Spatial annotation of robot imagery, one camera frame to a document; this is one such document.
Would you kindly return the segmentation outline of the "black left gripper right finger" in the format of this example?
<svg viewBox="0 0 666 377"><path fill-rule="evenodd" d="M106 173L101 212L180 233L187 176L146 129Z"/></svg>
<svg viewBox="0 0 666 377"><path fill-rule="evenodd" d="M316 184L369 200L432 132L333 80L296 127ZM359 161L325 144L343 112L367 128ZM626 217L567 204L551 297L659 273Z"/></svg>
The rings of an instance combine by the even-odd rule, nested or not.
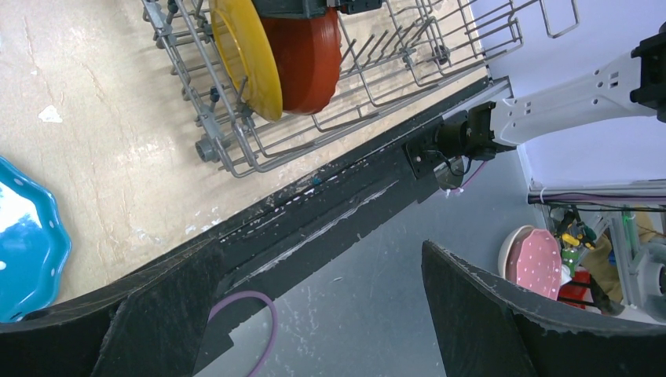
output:
<svg viewBox="0 0 666 377"><path fill-rule="evenodd" d="M422 276L449 376L662 376L665 329L533 293L422 245Z"/></svg>

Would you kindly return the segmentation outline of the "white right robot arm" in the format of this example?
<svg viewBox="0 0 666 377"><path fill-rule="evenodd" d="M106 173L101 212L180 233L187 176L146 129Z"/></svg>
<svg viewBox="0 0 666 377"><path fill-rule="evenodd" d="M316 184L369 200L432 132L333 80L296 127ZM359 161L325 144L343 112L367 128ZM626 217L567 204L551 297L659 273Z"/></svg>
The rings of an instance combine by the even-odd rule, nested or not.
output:
<svg viewBox="0 0 666 377"><path fill-rule="evenodd" d="M403 150L421 178L455 157L487 162L545 134L632 116L665 121L664 27L578 79L432 119Z"/></svg>

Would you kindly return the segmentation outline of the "red plate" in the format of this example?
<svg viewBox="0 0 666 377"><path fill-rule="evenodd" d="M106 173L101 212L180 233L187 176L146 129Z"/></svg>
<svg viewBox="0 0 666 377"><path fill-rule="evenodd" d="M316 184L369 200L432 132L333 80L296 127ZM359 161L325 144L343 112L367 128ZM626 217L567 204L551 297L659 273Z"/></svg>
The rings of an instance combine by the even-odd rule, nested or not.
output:
<svg viewBox="0 0 666 377"><path fill-rule="evenodd" d="M289 114L321 112L335 94L342 63L338 12L304 19L263 18Z"/></svg>

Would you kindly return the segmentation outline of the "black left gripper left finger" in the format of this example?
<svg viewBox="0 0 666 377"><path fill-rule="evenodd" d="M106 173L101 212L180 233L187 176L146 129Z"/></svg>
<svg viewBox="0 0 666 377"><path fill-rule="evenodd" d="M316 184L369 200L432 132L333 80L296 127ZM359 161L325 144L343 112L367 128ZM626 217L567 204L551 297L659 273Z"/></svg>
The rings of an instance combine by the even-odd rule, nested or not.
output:
<svg viewBox="0 0 666 377"><path fill-rule="evenodd" d="M202 243L1 326L4 376L191 376L223 257Z"/></svg>

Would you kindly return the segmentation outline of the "blue scalloped plate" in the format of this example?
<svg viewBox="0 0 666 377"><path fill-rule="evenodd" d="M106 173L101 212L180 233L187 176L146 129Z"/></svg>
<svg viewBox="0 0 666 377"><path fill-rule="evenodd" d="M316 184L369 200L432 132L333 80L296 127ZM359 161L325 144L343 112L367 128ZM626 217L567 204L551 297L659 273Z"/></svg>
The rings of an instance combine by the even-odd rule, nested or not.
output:
<svg viewBox="0 0 666 377"><path fill-rule="evenodd" d="M54 303L71 252L55 196L1 158L1 322Z"/></svg>

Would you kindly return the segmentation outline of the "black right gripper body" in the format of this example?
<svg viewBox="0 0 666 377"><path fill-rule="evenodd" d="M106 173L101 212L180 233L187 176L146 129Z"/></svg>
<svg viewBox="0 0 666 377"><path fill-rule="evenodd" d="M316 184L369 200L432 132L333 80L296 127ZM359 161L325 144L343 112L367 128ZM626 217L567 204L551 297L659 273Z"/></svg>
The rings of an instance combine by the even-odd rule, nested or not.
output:
<svg viewBox="0 0 666 377"><path fill-rule="evenodd" d="M322 17L328 10L346 15L380 9L383 0L253 0L264 18L304 20Z"/></svg>

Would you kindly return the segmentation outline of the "yellow patterned plate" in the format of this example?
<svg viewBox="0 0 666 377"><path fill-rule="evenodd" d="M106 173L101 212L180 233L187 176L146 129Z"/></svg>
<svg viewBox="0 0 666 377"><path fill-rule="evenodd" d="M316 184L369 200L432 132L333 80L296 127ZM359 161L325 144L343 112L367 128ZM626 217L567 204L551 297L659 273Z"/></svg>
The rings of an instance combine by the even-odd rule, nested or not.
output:
<svg viewBox="0 0 666 377"><path fill-rule="evenodd" d="M242 101L263 119L283 114L280 77L264 26L251 0L211 0L215 44Z"/></svg>

